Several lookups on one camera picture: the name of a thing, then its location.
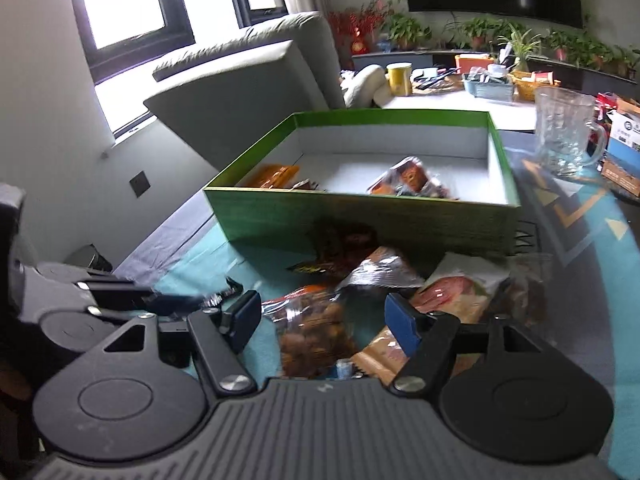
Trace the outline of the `silver foil snack pack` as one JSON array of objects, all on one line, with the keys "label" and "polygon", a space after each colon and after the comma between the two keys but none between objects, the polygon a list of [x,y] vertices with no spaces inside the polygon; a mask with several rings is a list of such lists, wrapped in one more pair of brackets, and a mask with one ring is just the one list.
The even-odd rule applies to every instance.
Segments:
[{"label": "silver foil snack pack", "polygon": [[379,247],[350,272],[336,290],[349,287],[420,288],[425,280],[395,249]]}]

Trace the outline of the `clear bag brown snacks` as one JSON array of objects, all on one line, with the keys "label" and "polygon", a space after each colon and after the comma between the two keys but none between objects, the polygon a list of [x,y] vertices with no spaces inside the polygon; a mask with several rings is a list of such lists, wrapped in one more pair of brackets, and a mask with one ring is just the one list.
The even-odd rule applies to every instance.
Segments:
[{"label": "clear bag brown snacks", "polygon": [[344,304],[332,287],[309,285],[265,301],[262,315],[276,326],[284,377],[326,375],[357,352]]}]

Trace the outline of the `red spicy snack pouch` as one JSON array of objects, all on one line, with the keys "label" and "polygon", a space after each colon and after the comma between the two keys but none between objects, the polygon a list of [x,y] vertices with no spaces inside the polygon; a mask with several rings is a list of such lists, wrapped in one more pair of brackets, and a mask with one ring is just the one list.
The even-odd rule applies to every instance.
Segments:
[{"label": "red spicy snack pouch", "polygon": [[457,200],[454,185],[437,172],[428,170],[420,158],[409,156],[388,168],[368,188],[370,195],[408,196]]}]

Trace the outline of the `sachima cake pack orange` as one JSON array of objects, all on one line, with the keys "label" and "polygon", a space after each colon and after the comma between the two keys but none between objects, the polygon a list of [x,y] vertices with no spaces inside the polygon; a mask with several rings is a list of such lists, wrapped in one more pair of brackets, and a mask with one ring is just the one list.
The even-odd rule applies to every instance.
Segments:
[{"label": "sachima cake pack orange", "polygon": [[269,164],[260,167],[245,183],[248,188],[286,188],[297,176],[299,166]]}]

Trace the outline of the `white pink snack pack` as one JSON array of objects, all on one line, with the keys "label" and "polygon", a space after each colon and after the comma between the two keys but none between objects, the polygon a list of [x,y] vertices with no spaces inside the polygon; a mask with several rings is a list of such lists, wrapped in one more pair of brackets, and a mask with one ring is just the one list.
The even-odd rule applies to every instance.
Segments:
[{"label": "white pink snack pack", "polygon": [[504,266],[480,257],[447,252],[410,304],[421,313],[442,311],[463,324],[477,324],[499,286],[509,277]]}]

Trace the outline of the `green cardboard box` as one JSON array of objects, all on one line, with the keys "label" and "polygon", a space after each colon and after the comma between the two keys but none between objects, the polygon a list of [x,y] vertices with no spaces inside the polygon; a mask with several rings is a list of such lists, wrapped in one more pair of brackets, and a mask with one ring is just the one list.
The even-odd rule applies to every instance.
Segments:
[{"label": "green cardboard box", "polygon": [[[370,195],[406,157],[420,158],[457,190],[457,200]],[[248,188],[269,164],[299,166],[286,188]],[[408,252],[513,252],[520,199],[499,133],[474,110],[336,110],[280,122],[206,186],[232,242],[306,250],[324,220],[358,222],[381,244]]]}]

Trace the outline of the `blue table cloth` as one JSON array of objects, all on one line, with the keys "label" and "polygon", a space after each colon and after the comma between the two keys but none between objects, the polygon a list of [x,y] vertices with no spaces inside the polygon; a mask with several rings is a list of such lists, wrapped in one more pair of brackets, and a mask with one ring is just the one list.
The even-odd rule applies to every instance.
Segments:
[{"label": "blue table cloth", "polygon": [[[612,394],[615,417],[601,455],[616,474],[639,474],[639,205],[596,174],[550,176],[533,138],[502,136],[521,200],[516,253],[538,278],[534,330]],[[118,267],[168,294],[212,292],[233,278],[264,299],[314,279],[309,252],[230,243],[203,194],[172,214]]]}]

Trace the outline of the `round white coffee table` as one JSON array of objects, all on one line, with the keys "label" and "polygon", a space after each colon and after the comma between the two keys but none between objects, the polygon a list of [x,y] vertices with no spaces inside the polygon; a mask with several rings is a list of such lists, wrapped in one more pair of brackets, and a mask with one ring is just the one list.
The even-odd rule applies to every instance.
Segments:
[{"label": "round white coffee table", "polygon": [[499,130],[534,131],[537,122],[533,103],[496,101],[471,96],[465,90],[426,93],[414,90],[411,96],[395,96],[390,88],[376,90],[373,102],[390,110],[476,110],[490,115]]}]

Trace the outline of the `clear glass pitcher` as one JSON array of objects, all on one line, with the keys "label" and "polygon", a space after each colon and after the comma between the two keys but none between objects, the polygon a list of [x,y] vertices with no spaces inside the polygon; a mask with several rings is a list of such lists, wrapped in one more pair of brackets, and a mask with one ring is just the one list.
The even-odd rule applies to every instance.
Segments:
[{"label": "clear glass pitcher", "polygon": [[572,178],[596,166],[606,131],[594,118],[596,98],[560,87],[535,90],[537,162],[552,174]]}]

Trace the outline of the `light blue storage basket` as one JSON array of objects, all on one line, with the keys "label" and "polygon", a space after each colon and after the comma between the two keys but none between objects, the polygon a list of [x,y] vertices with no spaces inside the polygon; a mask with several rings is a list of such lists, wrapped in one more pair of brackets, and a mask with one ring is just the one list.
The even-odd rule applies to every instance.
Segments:
[{"label": "light blue storage basket", "polygon": [[474,98],[500,102],[513,101],[514,84],[508,80],[493,80],[485,76],[463,74],[462,81],[464,90]]}]

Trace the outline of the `yellow canister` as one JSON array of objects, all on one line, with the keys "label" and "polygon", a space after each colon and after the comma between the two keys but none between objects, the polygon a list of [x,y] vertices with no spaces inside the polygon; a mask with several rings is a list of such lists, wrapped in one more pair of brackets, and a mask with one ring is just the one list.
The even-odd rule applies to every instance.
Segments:
[{"label": "yellow canister", "polygon": [[408,62],[390,63],[386,66],[387,80],[394,96],[411,96],[412,65]]}]

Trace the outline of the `yellow wicker basket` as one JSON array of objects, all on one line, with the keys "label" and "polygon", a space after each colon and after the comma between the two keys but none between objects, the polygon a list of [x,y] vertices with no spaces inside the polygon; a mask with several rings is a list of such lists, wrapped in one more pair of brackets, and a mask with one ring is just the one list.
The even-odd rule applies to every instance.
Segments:
[{"label": "yellow wicker basket", "polygon": [[514,70],[509,75],[518,99],[523,102],[534,102],[535,91],[543,86],[559,87],[561,81],[557,80],[552,72],[522,72]]}]

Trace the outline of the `orange book on table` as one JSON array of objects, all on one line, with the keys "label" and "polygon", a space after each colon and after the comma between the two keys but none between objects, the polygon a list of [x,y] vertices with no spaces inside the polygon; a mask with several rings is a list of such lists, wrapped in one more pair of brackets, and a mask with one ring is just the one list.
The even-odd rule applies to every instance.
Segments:
[{"label": "orange book on table", "polygon": [[472,68],[482,68],[486,70],[486,68],[490,64],[495,63],[495,59],[489,54],[457,54],[454,57],[454,62],[456,62],[456,67],[459,74],[469,74],[471,73]]}]

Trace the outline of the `white blue carton box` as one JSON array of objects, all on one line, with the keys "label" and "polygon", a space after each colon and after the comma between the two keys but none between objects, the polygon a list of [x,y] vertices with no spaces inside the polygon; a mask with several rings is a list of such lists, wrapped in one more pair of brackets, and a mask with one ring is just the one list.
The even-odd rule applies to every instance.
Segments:
[{"label": "white blue carton box", "polygon": [[610,114],[612,126],[608,152],[628,166],[639,168],[639,107],[622,98]]}]

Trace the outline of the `spider plant in pot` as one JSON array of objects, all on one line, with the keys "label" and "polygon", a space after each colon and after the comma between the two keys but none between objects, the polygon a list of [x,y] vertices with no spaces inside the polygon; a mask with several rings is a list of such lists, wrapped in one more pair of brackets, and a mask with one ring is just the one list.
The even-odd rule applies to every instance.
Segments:
[{"label": "spider plant in pot", "polygon": [[542,38],[531,29],[522,32],[511,25],[508,36],[498,37],[498,45],[501,47],[498,56],[501,65],[517,72],[528,72],[528,59],[541,52]]}]

